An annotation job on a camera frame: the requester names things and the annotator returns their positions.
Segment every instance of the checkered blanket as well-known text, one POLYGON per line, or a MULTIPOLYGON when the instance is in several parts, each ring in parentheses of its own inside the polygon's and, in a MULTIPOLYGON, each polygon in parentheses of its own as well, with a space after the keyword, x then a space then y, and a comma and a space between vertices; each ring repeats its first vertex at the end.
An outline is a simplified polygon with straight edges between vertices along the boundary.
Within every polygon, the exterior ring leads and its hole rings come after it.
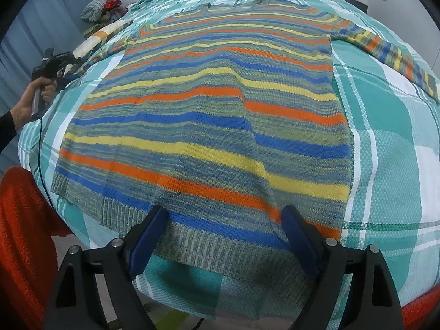
MULTIPOLYGON (((156 23, 202 2, 246 1, 250 0, 139 0, 127 15, 133 24, 107 46, 139 30, 146 22, 156 23)), ((351 20, 411 53, 421 67, 432 73, 410 46, 345 1, 290 1, 351 20)), ((378 244, 401 304, 405 305, 432 288, 439 278, 440 109, 419 87, 366 53, 343 41, 333 42, 332 48, 334 76, 351 130, 353 151, 353 183, 340 241, 354 248, 378 244)), ((51 185, 67 125, 85 98, 118 65, 124 51, 115 52, 98 51, 95 57, 101 58, 95 58, 43 117, 41 170, 46 185, 51 185)), ((18 153, 22 166, 34 173, 43 189, 37 170, 39 130, 38 122, 24 128, 18 153)), ((60 216, 88 247, 103 246, 118 236, 65 199, 50 195, 60 216)), ((136 278, 135 286, 163 304, 206 318, 214 317, 216 312, 249 318, 296 317, 301 309, 300 304, 294 309, 286 307, 282 299, 268 295, 267 289, 256 284, 243 284, 159 257, 152 257, 144 274, 136 278)), ((339 304, 346 298, 348 288, 347 282, 330 328, 337 327, 342 316, 339 304)))

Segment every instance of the green plaid bedsheet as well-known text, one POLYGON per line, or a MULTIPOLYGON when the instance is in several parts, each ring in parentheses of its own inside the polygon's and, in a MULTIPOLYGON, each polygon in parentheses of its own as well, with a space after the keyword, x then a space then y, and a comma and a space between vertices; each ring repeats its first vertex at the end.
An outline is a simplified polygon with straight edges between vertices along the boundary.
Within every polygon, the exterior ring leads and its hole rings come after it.
MULTIPOLYGON (((107 46, 129 36, 145 23, 193 9, 201 3, 241 3, 249 0, 139 0, 127 18, 134 20, 107 46)), ((431 72, 421 57, 387 27, 344 0, 290 0, 336 13, 410 52, 431 72)), ((419 87, 361 50, 335 41, 336 90, 351 129, 353 185, 340 242, 365 248, 378 244, 387 260, 403 305, 439 282, 440 251, 440 108, 419 87)), ((107 56, 102 51, 95 56, 107 56)), ((122 58, 123 51, 94 63, 57 96, 42 119, 41 170, 48 189, 52 182, 64 132, 85 98, 122 58)), ((21 165, 37 169, 39 122, 25 126, 18 153, 21 165)), ((83 214, 78 207, 50 192, 59 215, 90 248, 101 247, 118 234, 83 214)), ((287 306, 258 285, 153 256, 135 286, 158 302, 195 316, 213 318, 216 312, 249 318, 296 317, 302 304, 287 306)), ((334 319, 337 328, 348 278, 342 287, 334 319)))

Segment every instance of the sweater sleeve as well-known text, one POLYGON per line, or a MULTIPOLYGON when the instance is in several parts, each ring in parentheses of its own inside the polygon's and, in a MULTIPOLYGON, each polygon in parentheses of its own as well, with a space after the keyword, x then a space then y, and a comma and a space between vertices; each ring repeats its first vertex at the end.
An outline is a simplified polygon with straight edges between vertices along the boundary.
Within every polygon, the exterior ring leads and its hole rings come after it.
POLYGON ((434 77, 422 69, 412 56, 402 52, 399 47, 341 17, 337 17, 337 22, 332 26, 330 35, 331 39, 347 41, 368 52, 419 86, 437 104, 440 104, 434 77))
POLYGON ((7 112, 0 117, 0 153, 16 135, 14 120, 11 113, 7 112))

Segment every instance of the metal screw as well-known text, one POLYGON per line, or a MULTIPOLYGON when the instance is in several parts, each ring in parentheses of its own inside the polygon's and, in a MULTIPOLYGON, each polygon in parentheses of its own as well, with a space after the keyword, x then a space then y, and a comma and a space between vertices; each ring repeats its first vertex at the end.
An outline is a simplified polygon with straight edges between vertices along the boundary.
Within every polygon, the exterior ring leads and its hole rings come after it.
POLYGON ((79 250, 80 250, 80 246, 74 245, 74 246, 71 246, 71 247, 69 248, 69 253, 70 253, 70 254, 75 254, 75 253, 77 253, 79 250))
POLYGON ((111 246, 117 248, 122 246, 123 243, 124 241, 121 238, 115 238, 114 240, 111 241, 111 246))
POLYGON ((375 244, 371 244, 370 245, 370 251, 372 251, 373 253, 379 253, 380 249, 377 245, 375 244))
POLYGON ((336 239, 334 239, 332 237, 328 237, 328 238, 326 238, 326 244, 330 247, 334 247, 337 245, 337 241, 336 241, 336 239))

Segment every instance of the knitted sweater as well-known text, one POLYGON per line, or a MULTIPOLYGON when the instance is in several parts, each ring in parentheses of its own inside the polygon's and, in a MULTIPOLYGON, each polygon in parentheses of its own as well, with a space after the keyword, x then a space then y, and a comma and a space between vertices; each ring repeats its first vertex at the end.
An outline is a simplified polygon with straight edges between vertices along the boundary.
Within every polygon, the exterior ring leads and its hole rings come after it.
POLYGON ((72 119, 52 191, 123 235, 160 204, 171 222, 156 254, 301 302, 280 210, 294 204, 339 238, 351 186, 331 39, 437 98, 411 57, 339 16, 278 0, 202 5, 132 37, 72 119))

